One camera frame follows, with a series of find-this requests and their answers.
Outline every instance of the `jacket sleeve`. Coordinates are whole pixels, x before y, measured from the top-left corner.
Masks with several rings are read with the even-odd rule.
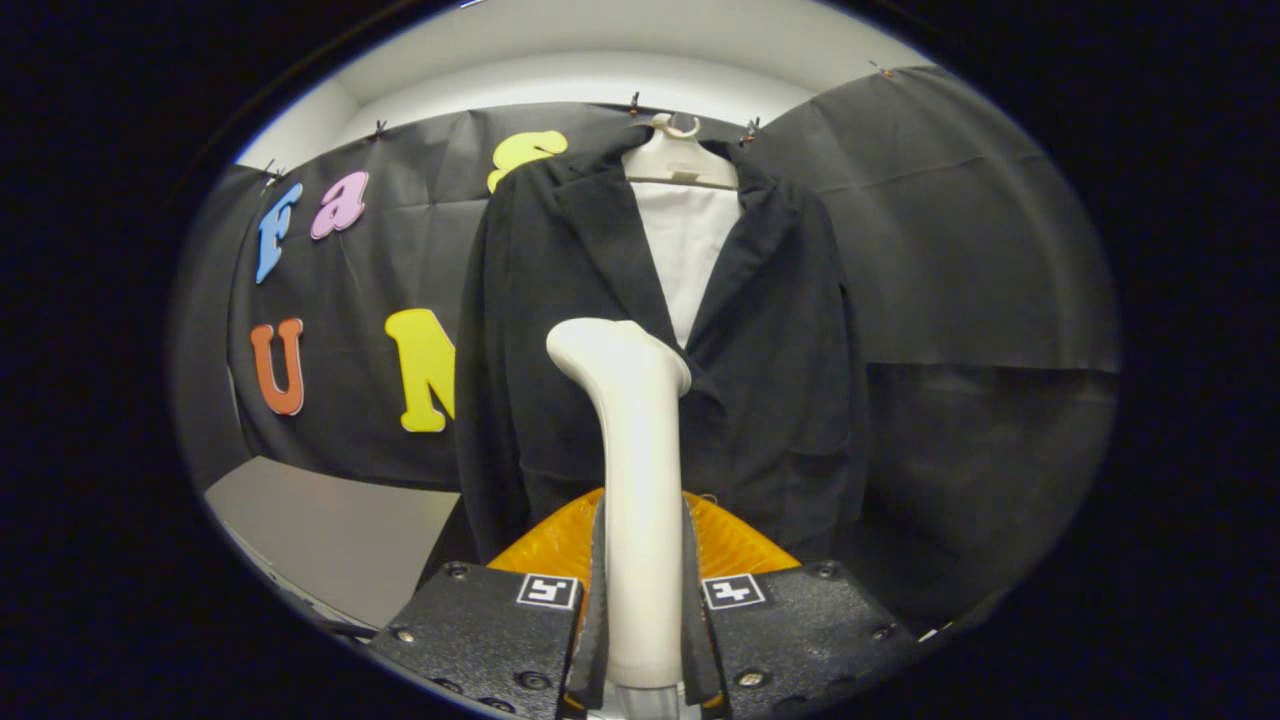
[[[480,562],[520,538],[529,497],[511,421],[506,377],[506,292],[513,178],[485,206],[463,279],[454,366],[454,446],[462,503]]]

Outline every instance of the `white hanger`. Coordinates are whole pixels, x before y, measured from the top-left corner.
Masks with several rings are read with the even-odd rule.
[[[649,142],[622,155],[622,169],[631,182],[667,182],[737,190],[737,168],[698,143],[703,123],[694,118],[694,129],[671,127],[671,113],[653,117],[654,133]]]

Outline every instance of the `white wall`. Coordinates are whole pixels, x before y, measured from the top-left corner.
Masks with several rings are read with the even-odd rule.
[[[356,99],[340,82],[320,83],[259,133],[236,161],[266,168],[274,159],[271,169],[297,168],[337,147],[334,137],[358,109]]]
[[[362,106],[334,146],[388,127],[460,110],[524,102],[608,102],[669,108],[745,126],[762,123],[813,94],[795,85],[705,60],[644,53],[561,53],[493,63],[431,78]]]
[[[486,0],[348,64],[237,160],[294,168],[390,126],[522,102],[641,102],[745,124],[883,67],[932,64],[812,0]]]

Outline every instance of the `jacket pocket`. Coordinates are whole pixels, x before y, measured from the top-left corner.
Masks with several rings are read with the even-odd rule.
[[[851,433],[829,447],[787,455],[780,543],[796,560],[824,560],[849,488]]]

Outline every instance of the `jacket lapel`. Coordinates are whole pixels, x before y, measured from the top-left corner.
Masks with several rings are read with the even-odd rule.
[[[554,192],[588,256],[630,319],[678,348],[640,209],[622,167],[571,181]]]
[[[591,263],[630,318],[680,351],[635,192],[622,169],[622,154],[645,142],[650,133],[645,127],[628,127],[604,151],[575,163],[572,170],[579,177],[553,192]],[[736,146],[722,141],[703,146],[737,168],[742,217],[730,231],[712,269],[689,336],[690,354],[717,315],[790,234],[797,214],[794,204],[778,192],[776,181],[746,163]]]
[[[689,333],[690,351],[698,346],[700,337],[713,325],[717,315],[733,301],[791,234],[797,215],[795,205],[783,197],[773,178],[745,163],[735,146],[722,142],[704,145],[712,151],[726,155],[737,167],[742,217],[730,229],[719,258],[712,268],[712,277],[707,282],[707,291]]]

